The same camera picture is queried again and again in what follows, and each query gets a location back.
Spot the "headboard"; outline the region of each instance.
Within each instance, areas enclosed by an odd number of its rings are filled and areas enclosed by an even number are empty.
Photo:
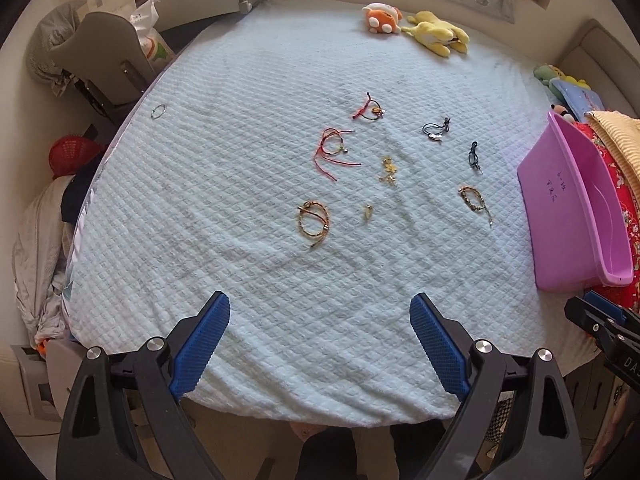
[[[586,80],[607,109],[640,116],[640,63],[596,20],[578,31],[558,68]]]

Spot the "drawer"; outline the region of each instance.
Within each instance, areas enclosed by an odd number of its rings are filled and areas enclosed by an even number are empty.
[[[158,32],[220,14],[238,12],[239,0],[159,0]]]

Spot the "blue pillow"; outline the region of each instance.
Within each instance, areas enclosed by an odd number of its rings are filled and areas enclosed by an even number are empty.
[[[557,77],[549,81],[549,85],[553,85],[562,94],[562,97],[574,114],[575,120],[578,122],[584,121],[584,115],[587,112],[591,112],[592,110],[606,110],[600,96],[593,90],[587,90],[568,81],[562,81]]]

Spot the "red basket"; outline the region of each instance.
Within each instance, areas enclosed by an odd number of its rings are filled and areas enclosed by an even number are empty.
[[[73,175],[98,155],[104,146],[84,137],[66,136],[57,140],[49,152],[53,178]]]

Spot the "bolt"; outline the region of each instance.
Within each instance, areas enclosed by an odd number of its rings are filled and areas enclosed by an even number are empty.
[[[164,346],[164,340],[161,337],[155,337],[146,342],[146,347],[152,352],[156,352]]]
[[[98,357],[100,357],[101,353],[102,353],[102,350],[100,349],[99,346],[92,346],[86,351],[86,358],[91,359],[91,361],[93,361],[94,359],[97,359]]]
[[[476,349],[483,354],[488,354],[491,350],[494,349],[494,347],[488,341],[481,339],[476,343]]]
[[[543,361],[551,361],[551,359],[554,358],[554,355],[546,348],[541,348],[538,350],[538,357]]]

